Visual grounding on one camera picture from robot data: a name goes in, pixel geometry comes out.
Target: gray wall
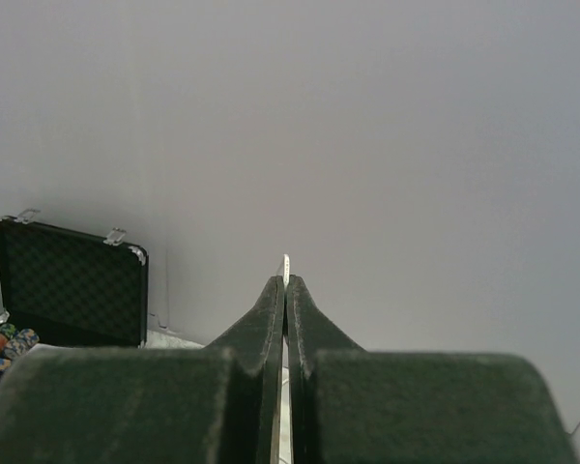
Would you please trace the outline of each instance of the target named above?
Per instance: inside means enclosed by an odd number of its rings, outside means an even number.
[[[371,349],[531,358],[580,419],[580,2],[0,2],[0,215],[152,253],[207,342],[282,252]]]

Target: metal latch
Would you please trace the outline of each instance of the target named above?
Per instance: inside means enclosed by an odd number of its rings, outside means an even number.
[[[21,224],[29,224],[30,222],[34,221],[35,216],[40,212],[41,212],[40,210],[29,208],[19,213],[17,217],[14,219],[14,221],[19,222]]]
[[[119,244],[123,242],[123,239],[127,235],[127,231],[124,229],[117,229],[114,227],[109,234],[103,240],[103,243],[106,245],[112,245],[113,247],[117,247]]]

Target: case lid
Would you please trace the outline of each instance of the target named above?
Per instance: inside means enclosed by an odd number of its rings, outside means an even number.
[[[0,217],[0,285],[9,322],[63,346],[146,340],[148,253],[107,238]]]

